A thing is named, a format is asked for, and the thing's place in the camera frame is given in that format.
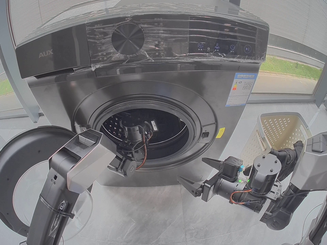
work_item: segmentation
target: black cloth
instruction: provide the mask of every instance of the black cloth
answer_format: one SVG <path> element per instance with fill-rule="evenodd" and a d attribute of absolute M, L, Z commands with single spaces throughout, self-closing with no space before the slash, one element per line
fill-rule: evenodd
<path fill-rule="evenodd" d="M 271 151 L 269 152 L 275 155 L 282 164 L 282 169 L 277 177 L 279 181 L 284 180 L 285 178 L 287 178 L 288 175 L 290 175 L 293 172 L 296 162 L 300 157 L 304 145 L 302 141 L 297 141 L 295 144 L 293 144 L 293 146 L 294 149 L 285 148 L 277 151 L 272 148 Z M 252 166 L 247 167 L 243 171 L 243 174 L 245 176 L 249 176 L 251 172 L 251 168 Z"/>

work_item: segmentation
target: grass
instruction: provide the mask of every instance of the grass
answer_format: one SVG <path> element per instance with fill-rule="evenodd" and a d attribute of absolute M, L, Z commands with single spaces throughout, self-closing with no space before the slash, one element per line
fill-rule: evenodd
<path fill-rule="evenodd" d="M 276 56 L 268 55 L 266 61 L 261 65 L 261 71 L 278 72 L 281 74 L 294 75 L 300 78 L 318 80 L 322 69 L 303 63 L 288 61 Z"/>
<path fill-rule="evenodd" d="M 9 80 L 6 79 L 0 82 L 0 95 L 7 94 L 9 92 L 13 92 L 13 89 L 9 83 Z"/>

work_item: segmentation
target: white laundry basket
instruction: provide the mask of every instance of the white laundry basket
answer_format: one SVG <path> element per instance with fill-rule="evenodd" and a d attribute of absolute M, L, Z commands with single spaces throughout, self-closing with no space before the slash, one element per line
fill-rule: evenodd
<path fill-rule="evenodd" d="M 305 142 L 312 137 L 303 117 L 296 112 L 274 112 L 261 114 L 246 145 L 241 159 L 243 165 L 253 163 L 254 158 L 267 154 L 271 148 L 276 150 L 291 148 L 297 141 Z"/>

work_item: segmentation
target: front-loading washing machine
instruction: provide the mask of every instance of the front-loading washing machine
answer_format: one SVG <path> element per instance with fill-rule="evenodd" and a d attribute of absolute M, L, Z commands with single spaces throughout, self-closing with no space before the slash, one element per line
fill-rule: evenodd
<path fill-rule="evenodd" d="M 201 181 L 212 172 L 201 157 L 223 152 L 268 33 L 223 0 L 100 0 L 55 17 L 16 55 L 51 125 L 93 128 L 119 145 L 123 117 L 154 122 L 144 166 L 128 178 L 106 170 L 101 185 L 172 185 L 177 174 Z"/>

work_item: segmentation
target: energy label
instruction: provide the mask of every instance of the energy label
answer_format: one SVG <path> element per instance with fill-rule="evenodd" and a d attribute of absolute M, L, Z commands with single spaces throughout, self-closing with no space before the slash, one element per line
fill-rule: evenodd
<path fill-rule="evenodd" d="M 237 72 L 234 77 L 226 106 L 245 105 L 258 74 Z"/>

